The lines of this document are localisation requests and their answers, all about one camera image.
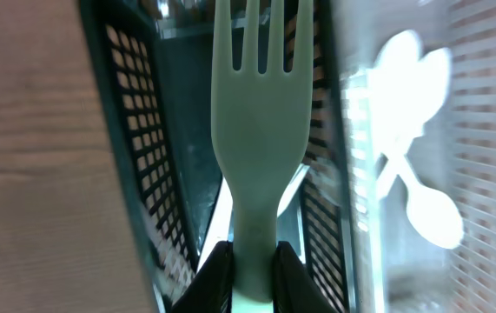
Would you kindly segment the white plastic fork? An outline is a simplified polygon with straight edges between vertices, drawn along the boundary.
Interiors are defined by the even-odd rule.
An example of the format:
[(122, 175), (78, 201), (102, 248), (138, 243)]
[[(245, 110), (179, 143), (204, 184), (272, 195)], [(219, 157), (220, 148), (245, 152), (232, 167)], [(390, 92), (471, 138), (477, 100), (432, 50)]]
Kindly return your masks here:
[(215, 4), (212, 144), (233, 199), (233, 290), (256, 303), (272, 300), (277, 212), (307, 149), (311, 116), (314, 5), (298, 3), (290, 71), (284, 6), (271, 3), (267, 68), (260, 72), (259, 2), (246, 4), (240, 69), (233, 66), (230, 3)]

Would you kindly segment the white plastic spoon top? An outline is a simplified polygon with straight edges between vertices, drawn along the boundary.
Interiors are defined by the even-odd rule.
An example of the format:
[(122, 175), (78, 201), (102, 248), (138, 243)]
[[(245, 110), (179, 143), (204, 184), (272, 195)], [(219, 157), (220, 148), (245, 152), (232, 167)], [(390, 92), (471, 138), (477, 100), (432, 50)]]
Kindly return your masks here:
[(421, 52), (417, 32), (404, 30), (387, 40), (368, 74), (372, 142), (378, 151), (405, 127)]

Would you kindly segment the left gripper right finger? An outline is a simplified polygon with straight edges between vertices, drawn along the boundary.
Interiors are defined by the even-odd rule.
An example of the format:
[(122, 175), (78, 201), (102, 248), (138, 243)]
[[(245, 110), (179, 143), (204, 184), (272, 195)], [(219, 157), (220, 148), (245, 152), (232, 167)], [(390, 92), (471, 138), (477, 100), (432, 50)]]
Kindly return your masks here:
[(289, 242), (280, 241), (272, 262), (276, 313), (335, 313)]

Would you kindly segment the white plastic spoon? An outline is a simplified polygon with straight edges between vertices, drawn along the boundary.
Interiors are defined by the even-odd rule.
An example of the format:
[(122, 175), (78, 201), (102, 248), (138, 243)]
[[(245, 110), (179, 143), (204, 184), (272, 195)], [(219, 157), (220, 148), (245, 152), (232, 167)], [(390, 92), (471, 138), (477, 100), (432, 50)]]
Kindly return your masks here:
[(446, 193), (424, 185), (401, 151), (392, 148), (388, 158), (406, 185), (406, 212), (413, 228), (429, 243), (447, 250), (457, 248), (464, 226), (455, 202)]
[(387, 40), (368, 74), (372, 142), (378, 151), (405, 127), (421, 52), (417, 32), (404, 30)]
[(430, 51), (420, 60), (416, 119), (421, 135), (424, 125), (446, 101), (452, 72), (451, 57), (449, 48), (441, 48)]
[(417, 112), (413, 107), (417, 100), (418, 78), (414, 70), (398, 72), (388, 69), (382, 70), (380, 74), (379, 100), (384, 110), (381, 126), (386, 139), (381, 151), (387, 157), (387, 163), (377, 178), (379, 199), (388, 195), (398, 176), (396, 167), (389, 162), (389, 151), (395, 148), (407, 157), (413, 140), (422, 136), (416, 119)]

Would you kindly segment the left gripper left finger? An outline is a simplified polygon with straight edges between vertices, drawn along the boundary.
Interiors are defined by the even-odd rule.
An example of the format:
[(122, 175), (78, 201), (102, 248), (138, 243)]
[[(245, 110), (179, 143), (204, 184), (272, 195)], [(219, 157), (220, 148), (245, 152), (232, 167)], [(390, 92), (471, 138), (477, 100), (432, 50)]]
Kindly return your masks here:
[(220, 241), (171, 313), (230, 313), (233, 281), (233, 244)]

